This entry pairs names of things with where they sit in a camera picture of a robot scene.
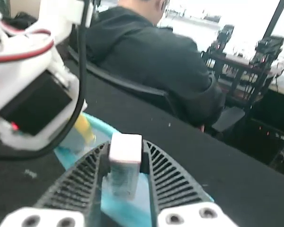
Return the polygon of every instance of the dust speck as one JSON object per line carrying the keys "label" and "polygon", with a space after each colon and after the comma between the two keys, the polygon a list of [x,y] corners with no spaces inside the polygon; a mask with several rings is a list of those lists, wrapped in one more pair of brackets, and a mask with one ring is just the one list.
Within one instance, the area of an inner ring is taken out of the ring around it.
{"label": "dust speck", "polygon": [[37,173],[35,173],[35,172],[33,172],[33,171],[29,170],[29,169],[26,169],[24,174],[29,175],[33,179],[37,178],[37,176],[38,176]]}

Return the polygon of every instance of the red led light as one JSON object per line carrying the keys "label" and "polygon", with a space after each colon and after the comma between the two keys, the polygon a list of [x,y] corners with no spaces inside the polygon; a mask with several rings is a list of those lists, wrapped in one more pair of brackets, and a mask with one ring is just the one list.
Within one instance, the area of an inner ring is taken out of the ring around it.
{"label": "red led light", "polygon": [[13,128],[13,130],[16,131],[16,130],[19,129],[19,127],[14,122],[11,122],[10,124],[11,124],[11,127]]}

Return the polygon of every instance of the black desk surface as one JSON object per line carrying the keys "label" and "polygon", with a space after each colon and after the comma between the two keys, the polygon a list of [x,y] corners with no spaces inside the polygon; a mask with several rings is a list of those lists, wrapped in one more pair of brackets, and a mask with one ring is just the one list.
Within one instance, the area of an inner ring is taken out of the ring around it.
{"label": "black desk surface", "polygon": [[[74,64],[68,66],[78,73]],[[283,175],[94,77],[87,86],[87,113],[164,149],[240,227],[284,227]],[[26,169],[37,177],[25,174]],[[30,162],[0,162],[0,218],[33,205],[62,172],[54,154]]]}

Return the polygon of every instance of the screw hole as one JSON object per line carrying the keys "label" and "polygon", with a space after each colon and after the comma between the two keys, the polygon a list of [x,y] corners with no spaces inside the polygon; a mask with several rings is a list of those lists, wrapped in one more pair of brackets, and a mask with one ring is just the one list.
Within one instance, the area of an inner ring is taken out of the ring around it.
{"label": "screw hole", "polygon": [[218,216],[217,213],[210,208],[201,209],[199,213],[202,218],[216,218]]}
{"label": "screw hole", "polygon": [[178,214],[171,214],[167,216],[166,222],[169,225],[180,225],[184,220]]}
{"label": "screw hole", "polygon": [[74,227],[75,226],[75,220],[72,218],[64,218],[59,221],[57,227]]}
{"label": "screw hole", "polygon": [[33,215],[24,220],[22,227],[36,227],[40,222],[40,217],[38,215]]}

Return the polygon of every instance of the person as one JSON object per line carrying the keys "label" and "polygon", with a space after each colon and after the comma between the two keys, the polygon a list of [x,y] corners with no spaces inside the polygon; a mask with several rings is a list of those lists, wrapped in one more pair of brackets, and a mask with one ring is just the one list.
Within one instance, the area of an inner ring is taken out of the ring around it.
{"label": "person", "polygon": [[195,127],[213,124],[224,95],[196,43],[159,29],[167,0],[119,0],[87,32],[87,58],[113,75],[167,91]]}

